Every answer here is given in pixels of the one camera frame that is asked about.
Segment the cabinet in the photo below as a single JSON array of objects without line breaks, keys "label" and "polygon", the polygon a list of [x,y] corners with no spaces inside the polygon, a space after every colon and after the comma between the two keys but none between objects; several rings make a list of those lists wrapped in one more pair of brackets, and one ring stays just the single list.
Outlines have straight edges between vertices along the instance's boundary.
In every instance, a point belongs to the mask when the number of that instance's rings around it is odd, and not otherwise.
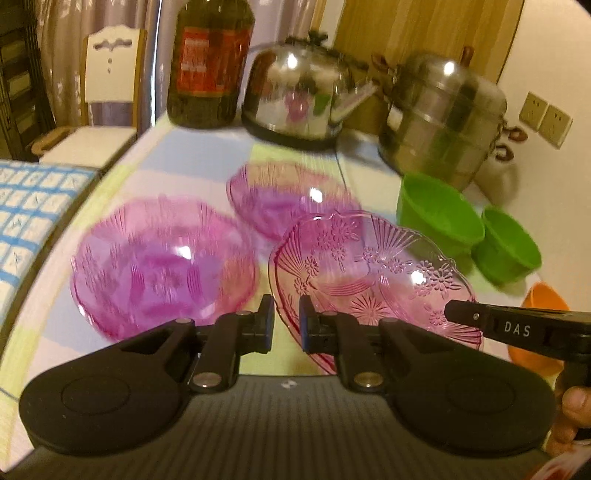
[{"label": "cabinet", "polygon": [[55,128],[35,33],[33,0],[0,5],[0,158],[36,161],[31,144]]}]

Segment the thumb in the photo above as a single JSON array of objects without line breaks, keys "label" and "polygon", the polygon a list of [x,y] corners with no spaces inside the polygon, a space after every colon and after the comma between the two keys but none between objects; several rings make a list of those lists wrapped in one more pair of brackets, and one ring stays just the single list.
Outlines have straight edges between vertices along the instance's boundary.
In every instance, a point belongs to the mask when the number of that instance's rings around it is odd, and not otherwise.
[{"label": "thumb", "polygon": [[591,389],[572,387],[562,398],[562,410],[578,428],[591,427]]}]

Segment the chair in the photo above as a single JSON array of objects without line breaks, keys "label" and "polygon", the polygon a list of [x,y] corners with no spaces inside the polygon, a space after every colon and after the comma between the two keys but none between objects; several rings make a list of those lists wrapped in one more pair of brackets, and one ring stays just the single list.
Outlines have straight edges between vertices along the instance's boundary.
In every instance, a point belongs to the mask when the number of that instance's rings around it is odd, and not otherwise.
[{"label": "chair", "polygon": [[[82,127],[60,127],[34,144],[40,163],[109,168],[134,143],[140,122],[139,96],[146,31],[105,27],[85,38],[80,67]],[[89,105],[132,103],[131,127],[90,127]]]}]

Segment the electrical outlet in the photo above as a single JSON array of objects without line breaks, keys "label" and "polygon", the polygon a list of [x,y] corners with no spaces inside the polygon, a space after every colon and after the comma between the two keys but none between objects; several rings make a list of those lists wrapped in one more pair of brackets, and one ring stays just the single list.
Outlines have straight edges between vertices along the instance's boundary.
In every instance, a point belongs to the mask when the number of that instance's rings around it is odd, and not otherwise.
[{"label": "electrical outlet", "polygon": [[548,102],[546,102],[546,100],[542,100],[540,97],[530,92],[525,98],[521,112],[519,112],[519,120],[537,132],[547,108]]},{"label": "electrical outlet", "polygon": [[550,105],[540,125],[539,133],[556,148],[560,148],[572,123],[571,117],[554,105]]}]

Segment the metal screw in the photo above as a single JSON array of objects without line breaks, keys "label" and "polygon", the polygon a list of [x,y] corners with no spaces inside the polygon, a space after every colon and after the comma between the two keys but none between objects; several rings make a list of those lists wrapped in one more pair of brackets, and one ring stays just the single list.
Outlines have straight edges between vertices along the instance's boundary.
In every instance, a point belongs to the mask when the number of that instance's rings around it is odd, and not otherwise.
[{"label": "metal screw", "polygon": [[222,376],[214,372],[201,372],[193,377],[193,383],[198,387],[213,388],[222,383]]},{"label": "metal screw", "polygon": [[384,378],[377,372],[361,372],[353,377],[353,381],[363,388],[375,388],[384,383]]}]

